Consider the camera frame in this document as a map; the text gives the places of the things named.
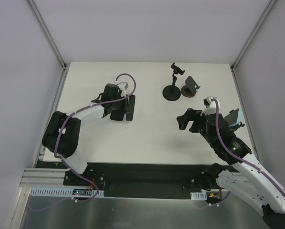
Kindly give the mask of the black smartphone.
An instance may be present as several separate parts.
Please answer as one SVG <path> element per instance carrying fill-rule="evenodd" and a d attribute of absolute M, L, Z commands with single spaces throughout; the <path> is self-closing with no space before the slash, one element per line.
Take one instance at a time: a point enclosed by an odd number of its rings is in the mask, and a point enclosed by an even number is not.
<path fill-rule="evenodd" d="M 123 109 L 114 110 L 110 114 L 110 119 L 113 121 L 123 121 L 124 115 L 125 111 Z"/>

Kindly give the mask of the brown-base black phone stand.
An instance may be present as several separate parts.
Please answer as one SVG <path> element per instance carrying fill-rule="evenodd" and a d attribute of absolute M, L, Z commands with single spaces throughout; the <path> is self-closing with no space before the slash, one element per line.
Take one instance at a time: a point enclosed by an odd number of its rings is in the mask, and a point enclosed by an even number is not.
<path fill-rule="evenodd" d="M 184 97 L 192 98 L 196 95 L 200 86 L 196 83 L 192 76 L 188 76 L 185 80 L 185 85 L 181 88 L 181 94 Z"/>

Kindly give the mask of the light blue case smartphone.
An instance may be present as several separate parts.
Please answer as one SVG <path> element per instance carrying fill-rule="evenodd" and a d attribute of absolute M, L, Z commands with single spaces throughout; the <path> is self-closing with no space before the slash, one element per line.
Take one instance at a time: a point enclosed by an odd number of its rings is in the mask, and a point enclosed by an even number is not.
<path fill-rule="evenodd" d="M 229 114 L 224 118 L 224 120 L 229 124 L 230 127 L 239 125 L 242 120 L 242 109 L 237 108 L 229 112 Z"/>

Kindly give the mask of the black round-base phone stand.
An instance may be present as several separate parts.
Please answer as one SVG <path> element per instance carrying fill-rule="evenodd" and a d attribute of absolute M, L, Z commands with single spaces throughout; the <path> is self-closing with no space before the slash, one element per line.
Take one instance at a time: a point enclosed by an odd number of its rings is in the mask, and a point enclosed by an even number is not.
<path fill-rule="evenodd" d="M 173 102 L 177 101 L 181 96 L 181 90 L 175 85 L 177 81 L 177 75 L 183 75 L 185 73 L 185 70 L 182 70 L 180 67 L 176 66 L 174 62 L 171 64 L 171 68 L 173 69 L 172 84 L 164 87 L 162 95 L 164 99 Z"/>

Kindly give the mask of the lavender case smartphone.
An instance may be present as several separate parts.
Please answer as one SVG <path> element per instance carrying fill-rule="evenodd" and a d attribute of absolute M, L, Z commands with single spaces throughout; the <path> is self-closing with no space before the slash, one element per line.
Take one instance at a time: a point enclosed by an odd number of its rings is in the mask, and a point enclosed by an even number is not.
<path fill-rule="evenodd" d="M 131 95 L 126 102 L 126 113 L 125 113 L 125 121 L 132 121 L 134 115 L 135 108 L 135 95 Z"/>

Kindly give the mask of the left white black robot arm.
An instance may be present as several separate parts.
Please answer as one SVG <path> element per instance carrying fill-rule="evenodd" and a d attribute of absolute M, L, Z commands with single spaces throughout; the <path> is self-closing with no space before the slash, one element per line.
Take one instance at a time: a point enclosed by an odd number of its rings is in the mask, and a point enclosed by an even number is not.
<path fill-rule="evenodd" d="M 81 186 L 90 182 L 91 175 L 86 171 L 86 160 L 77 150 L 80 130 L 106 116 L 113 121 L 125 120 L 131 111 L 130 100 L 134 98 L 126 93 L 127 88 L 126 82 L 108 83 L 103 93 L 83 108 L 69 113 L 56 111 L 51 116 L 42 145 L 76 172 L 74 180 Z"/>

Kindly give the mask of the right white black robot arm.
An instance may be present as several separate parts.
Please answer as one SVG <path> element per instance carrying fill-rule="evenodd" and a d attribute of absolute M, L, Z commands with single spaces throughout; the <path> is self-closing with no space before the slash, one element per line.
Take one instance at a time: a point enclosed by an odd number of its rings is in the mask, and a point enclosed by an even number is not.
<path fill-rule="evenodd" d="M 217 186 L 227 189 L 252 206 L 265 224 L 272 229 L 285 229 L 285 188 L 266 171 L 251 149 L 235 135 L 243 124 L 230 124 L 221 114 L 205 115 L 201 110 L 187 109 L 176 118 L 179 129 L 199 133 L 220 159 L 244 176 L 247 181 L 237 179 L 222 165 L 214 163 L 195 179 L 204 190 Z"/>

